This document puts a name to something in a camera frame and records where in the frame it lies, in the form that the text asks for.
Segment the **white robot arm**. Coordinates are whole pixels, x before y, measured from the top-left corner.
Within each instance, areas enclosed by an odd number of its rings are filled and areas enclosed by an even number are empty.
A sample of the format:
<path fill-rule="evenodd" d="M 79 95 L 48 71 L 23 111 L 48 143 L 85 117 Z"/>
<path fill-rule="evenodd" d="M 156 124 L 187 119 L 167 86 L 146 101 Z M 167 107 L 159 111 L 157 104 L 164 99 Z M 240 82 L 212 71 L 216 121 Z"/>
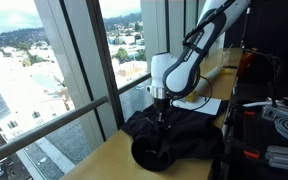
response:
<path fill-rule="evenodd" d="M 250 0 L 206 0 L 197 25 L 183 40 L 179 57 L 170 52 L 152 57 L 152 83 L 148 88 L 157 110 L 158 125 L 166 122 L 171 101 L 184 98 L 198 85 L 200 64 L 215 40 L 247 9 Z"/>

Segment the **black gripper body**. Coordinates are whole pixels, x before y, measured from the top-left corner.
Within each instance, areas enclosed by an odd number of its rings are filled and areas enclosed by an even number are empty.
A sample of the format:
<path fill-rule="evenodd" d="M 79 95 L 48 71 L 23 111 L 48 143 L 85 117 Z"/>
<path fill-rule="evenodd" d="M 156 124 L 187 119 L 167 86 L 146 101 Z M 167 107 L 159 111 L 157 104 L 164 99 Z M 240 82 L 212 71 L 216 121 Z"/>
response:
<path fill-rule="evenodd" d="M 157 110 L 157 124 L 163 126 L 166 119 L 166 111 L 170 107 L 169 99 L 154 99 L 154 107 Z"/>

